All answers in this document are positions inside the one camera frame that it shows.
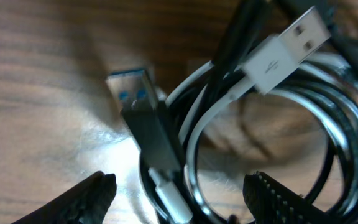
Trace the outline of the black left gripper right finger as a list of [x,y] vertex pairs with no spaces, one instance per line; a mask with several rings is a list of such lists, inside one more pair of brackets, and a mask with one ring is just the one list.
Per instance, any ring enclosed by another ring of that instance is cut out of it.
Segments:
[[264,172],[246,175],[242,193],[256,223],[334,224],[333,217]]

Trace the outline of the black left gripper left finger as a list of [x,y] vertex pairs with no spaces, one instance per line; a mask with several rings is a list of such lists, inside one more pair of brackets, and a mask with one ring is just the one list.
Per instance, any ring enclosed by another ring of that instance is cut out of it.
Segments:
[[102,223],[116,192],[116,176],[97,171],[13,224]]

